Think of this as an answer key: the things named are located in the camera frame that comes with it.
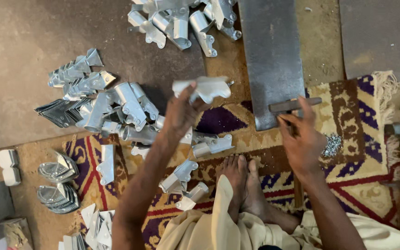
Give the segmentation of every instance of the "floor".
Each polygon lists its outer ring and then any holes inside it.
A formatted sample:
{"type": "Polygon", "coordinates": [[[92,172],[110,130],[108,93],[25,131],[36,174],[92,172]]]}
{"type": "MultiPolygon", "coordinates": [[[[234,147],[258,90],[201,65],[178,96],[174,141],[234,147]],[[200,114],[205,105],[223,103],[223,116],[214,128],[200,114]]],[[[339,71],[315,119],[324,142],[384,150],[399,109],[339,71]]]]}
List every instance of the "floor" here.
{"type": "MultiPolygon", "coordinates": [[[[344,66],[338,1],[296,0],[296,2],[305,84],[310,86],[343,80],[344,66]]],[[[211,34],[216,38],[214,48],[217,49],[219,56],[205,59],[208,76],[226,75],[236,84],[247,85],[242,40],[232,43],[218,32],[211,31],[211,34]]],[[[233,93],[226,101],[232,101],[238,95],[249,96],[249,86],[245,88],[244,93],[233,93]]],[[[400,105],[400,94],[395,96],[394,103],[400,105]]],[[[400,120],[400,111],[397,112],[395,118],[400,120]]],[[[76,136],[81,138],[89,134],[89,132],[82,132],[76,136]]],[[[37,250],[56,248],[62,236],[69,233],[69,221],[73,215],[50,213],[37,201],[36,188],[44,184],[44,181],[36,173],[36,169],[40,163],[53,159],[48,149],[60,150],[62,143],[71,138],[72,135],[67,135],[10,147],[18,151],[22,178],[19,186],[10,188],[16,215],[28,219],[34,247],[37,250]]]]}

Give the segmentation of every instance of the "metal shavings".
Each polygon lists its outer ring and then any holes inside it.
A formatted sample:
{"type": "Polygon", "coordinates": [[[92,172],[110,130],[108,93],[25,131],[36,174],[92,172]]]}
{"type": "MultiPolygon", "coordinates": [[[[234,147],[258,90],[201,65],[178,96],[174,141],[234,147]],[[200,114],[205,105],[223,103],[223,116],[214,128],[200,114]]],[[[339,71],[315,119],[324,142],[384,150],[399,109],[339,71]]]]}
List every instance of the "metal shavings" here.
{"type": "Polygon", "coordinates": [[[341,148],[342,139],[340,136],[336,134],[331,134],[330,136],[325,135],[327,137],[327,146],[323,150],[322,154],[325,157],[336,156],[337,152],[341,148]]]}

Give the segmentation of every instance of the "rug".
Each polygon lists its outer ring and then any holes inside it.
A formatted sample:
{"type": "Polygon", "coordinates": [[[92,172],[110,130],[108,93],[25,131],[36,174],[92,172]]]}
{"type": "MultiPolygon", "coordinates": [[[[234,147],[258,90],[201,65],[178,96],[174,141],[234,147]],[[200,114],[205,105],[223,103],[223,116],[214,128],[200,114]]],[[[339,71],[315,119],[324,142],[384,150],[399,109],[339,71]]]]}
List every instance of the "rug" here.
{"type": "MultiPolygon", "coordinates": [[[[322,98],[322,103],[313,107],[317,117],[316,129],[342,138],[337,155],[321,157],[319,162],[329,187],[343,209],[396,226],[397,209],[392,190],[380,184],[381,181],[392,180],[395,168],[400,166],[399,163],[387,165],[385,118],[381,116],[386,108],[384,76],[389,81],[392,73],[374,73],[354,80],[321,84],[308,88],[306,95],[322,98]]],[[[220,136],[231,134],[235,148],[194,160],[199,167],[192,172],[188,190],[199,181],[209,187],[209,194],[194,209],[212,212],[216,168],[231,153],[241,153],[256,160],[265,197],[275,207],[289,213],[311,209],[306,193],[303,207],[294,207],[293,173],[281,143],[280,131],[276,128],[255,131],[250,100],[225,102],[205,111],[197,120],[196,128],[200,132],[220,136]]],[[[119,196],[142,161],[141,156],[132,156],[131,147],[127,142],[119,141],[118,137],[103,139],[99,134],[80,139],[74,137],[63,147],[80,169],[74,186],[80,194],[81,207],[96,203],[100,210],[115,209],[119,196]],[[104,186],[99,184],[100,175],[95,170],[101,162],[102,144],[117,145],[115,180],[104,186]]],[[[179,145],[166,169],[166,176],[192,155],[190,149],[188,145],[179,145]]],[[[180,199],[180,195],[163,194],[158,190],[142,227],[147,249],[157,247],[166,224],[182,213],[175,208],[180,199]]],[[[71,228],[84,234],[86,228],[79,211],[71,228]]]]}

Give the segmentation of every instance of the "dark metal sheet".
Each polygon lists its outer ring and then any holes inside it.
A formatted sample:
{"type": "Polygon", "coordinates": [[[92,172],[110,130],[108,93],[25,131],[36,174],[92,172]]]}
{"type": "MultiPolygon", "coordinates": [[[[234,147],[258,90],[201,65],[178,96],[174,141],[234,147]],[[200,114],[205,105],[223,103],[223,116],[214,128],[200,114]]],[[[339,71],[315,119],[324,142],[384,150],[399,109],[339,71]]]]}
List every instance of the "dark metal sheet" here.
{"type": "Polygon", "coordinates": [[[400,80],[400,0],[340,0],[347,78],[393,70],[400,80]]]}
{"type": "Polygon", "coordinates": [[[294,0],[239,0],[256,130],[277,126],[269,104],[304,95],[294,0]]]}

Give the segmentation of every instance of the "hand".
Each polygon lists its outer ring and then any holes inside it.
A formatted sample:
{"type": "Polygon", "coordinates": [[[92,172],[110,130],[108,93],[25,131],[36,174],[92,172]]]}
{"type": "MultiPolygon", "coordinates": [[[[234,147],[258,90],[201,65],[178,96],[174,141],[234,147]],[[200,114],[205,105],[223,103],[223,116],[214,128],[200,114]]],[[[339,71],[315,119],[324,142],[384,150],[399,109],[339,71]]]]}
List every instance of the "hand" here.
{"type": "Polygon", "coordinates": [[[172,97],[168,102],[163,131],[174,135],[177,141],[194,125],[198,114],[210,108],[210,105],[200,98],[197,98],[192,104],[189,103],[189,97],[196,89],[196,86],[196,82],[191,82],[180,93],[178,98],[172,97]]]}
{"type": "Polygon", "coordinates": [[[289,164],[303,182],[310,175],[314,177],[321,174],[318,158],[327,145],[327,139],[314,129],[316,115],[305,98],[299,97],[299,103],[302,106],[303,119],[291,114],[279,115],[277,119],[289,164]],[[290,133],[286,121],[297,128],[297,136],[290,133]]]}

